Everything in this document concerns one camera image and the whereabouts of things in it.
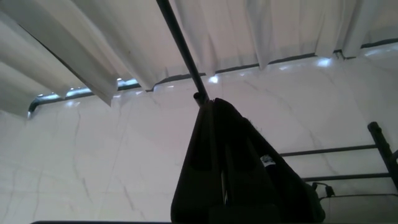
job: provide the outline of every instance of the white curtain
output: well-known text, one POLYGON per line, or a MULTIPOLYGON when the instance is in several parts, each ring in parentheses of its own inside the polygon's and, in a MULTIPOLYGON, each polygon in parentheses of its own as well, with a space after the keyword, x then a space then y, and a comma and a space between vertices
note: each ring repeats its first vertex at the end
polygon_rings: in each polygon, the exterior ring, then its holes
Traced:
MULTIPOLYGON (((170 3, 199 71, 214 75, 257 63, 263 69, 273 60, 303 54, 330 57, 344 44, 357 1, 170 3)), ((381 4, 388 14, 380 12, 369 25, 364 43, 398 37, 391 22, 398 21, 397 4, 381 4), (378 34, 380 29, 385 33, 378 34)), ((2 110, 22 115, 35 95, 65 96, 82 83, 110 105, 118 78, 135 78, 148 90, 167 77, 188 73, 155 0, 2 0, 0 10, 12 18, 1 24, 0 41, 7 50, 0 53, 0 82, 14 86, 0 90, 2 110), (37 85, 34 91, 25 88, 27 80, 37 85)))

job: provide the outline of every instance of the black fabric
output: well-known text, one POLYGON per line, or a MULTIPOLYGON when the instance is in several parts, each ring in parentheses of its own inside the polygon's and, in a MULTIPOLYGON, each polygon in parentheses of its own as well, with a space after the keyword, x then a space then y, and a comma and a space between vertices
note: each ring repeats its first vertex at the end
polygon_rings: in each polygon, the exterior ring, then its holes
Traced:
POLYGON ((286 164, 249 120, 218 98, 200 108, 172 203, 172 221, 212 223, 215 211, 235 217, 233 220, 240 220, 237 216, 244 220, 245 215, 253 218, 267 214, 258 223, 309 223, 325 218, 316 191, 286 164), (275 164, 264 167, 260 160, 264 155, 275 164), (227 205, 222 198, 225 189, 227 205))

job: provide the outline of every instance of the horizontal metal bar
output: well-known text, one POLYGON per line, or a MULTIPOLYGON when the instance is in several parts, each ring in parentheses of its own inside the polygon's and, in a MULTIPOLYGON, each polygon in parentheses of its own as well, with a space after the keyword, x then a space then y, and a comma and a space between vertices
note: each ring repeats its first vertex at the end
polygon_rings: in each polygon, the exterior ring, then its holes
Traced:
POLYGON ((326 177, 305 177, 302 178, 304 182, 312 182, 312 181, 326 181, 326 180, 348 180, 348 179, 367 179, 367 178, 383 178, 383 177, 391 177, 389 173, 381 173, 381 174, 355 174, 355 175, 335 175, 335 176, 326 176, 326 177))
POLYGON ((321 154, 321 153, 330 153, 330 152, 345 152, 345 151, 354 151, 354 150, 362 150, 362 149, 377 149, 376 145, 364 145, 364 146, 350 146, 350 147, 340 147, 333 149, 317 149, 310 151, 302 151, 302 152, 287 152, 281 153, 280 156, 304 156, 311 154, 321 154))

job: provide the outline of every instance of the metal rod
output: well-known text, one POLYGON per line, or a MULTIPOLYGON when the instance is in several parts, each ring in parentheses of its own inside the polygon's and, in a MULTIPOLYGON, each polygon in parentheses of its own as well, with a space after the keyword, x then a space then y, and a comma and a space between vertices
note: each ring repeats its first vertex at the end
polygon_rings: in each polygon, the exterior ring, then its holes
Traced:
POLYGON ((287 157, 287 156, 304 156, 304 155, 311 155, 311 154, 321 154, 321 153, 330 153, 330 152, 345 152, 345 151, 354 151, 354 150, 362 150, 362 149, 376 149, 376 145, 365 145, 365 146, 351 146, 351 147, 340 147, 340 148, 333 148, 333 149, 318 149, 318 150, 311 150, 311 151, 302 151, 302 152, 287 152, 281 153, 280 156, 287 157))
POLYGON ((391 175, 388 173, 335 175, 335 176, 326 176, 326 177, 306 177, 302 178, 302 180, 304 182, 312 182, 312 181, 326 181, 326 180, 348 180, 348 179, 366 179, 366 178, 383 178, 383 177, 391 177, 391 175))
POLYGON ((209 99, 209 96, 207 95, 206 88, 199 76, 198 69, 195 65, 195 62, 192 59, 192 55, 188 49, 188 45, 184 39, 184 36, 181 32, 180 26, 178 25, 177 19, 175 18, 174 12, 172 10, 172 7, 169 3, 169 0, 156 0, 160 10, 162 11, 163 17, 166 20, 166 23, 173 35, 174 41, 177 44, 177 47, 181 53, 181 56, 185 62, 185 65, 187 66, 193 82, 195 83, 198 92, 200 94, 200 98, 203 100, 199 102, 206 102, 209 99))
POLYGON ((368 129, 372 134, 374 143, 379 150, 381 157, 383 158, 384 164, 387 167, 388 172, 392 178, 392 181, 398 190, 398 164, 396 160, 393 160, 394 155, 391 152, 390 145, 387 143, 383 136, 381 128, 377 122, 372 122, 368 125, 368 129))

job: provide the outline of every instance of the white marble wall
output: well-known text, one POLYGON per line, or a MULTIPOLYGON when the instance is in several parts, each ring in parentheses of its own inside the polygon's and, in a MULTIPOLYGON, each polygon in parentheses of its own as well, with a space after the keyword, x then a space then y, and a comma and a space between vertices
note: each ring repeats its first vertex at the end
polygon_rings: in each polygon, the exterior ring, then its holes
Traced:
MULTIPOLYGON (((392 44, 347 61, 308 58, 203 80, 279 152, 373 144, 371 121, 395 150, 397 61, 392 44)), ((92 96, 40 106, 28 121, 1 113, 0 223, 169 221, 198 112, 194 92, 182 80, 122 92, 111 108, 92 96)), ((386 171, 375 149, 286 161, 302 177, 386 171)), ((329 183, 340 195, 396 193, 388 178, 329 183)))

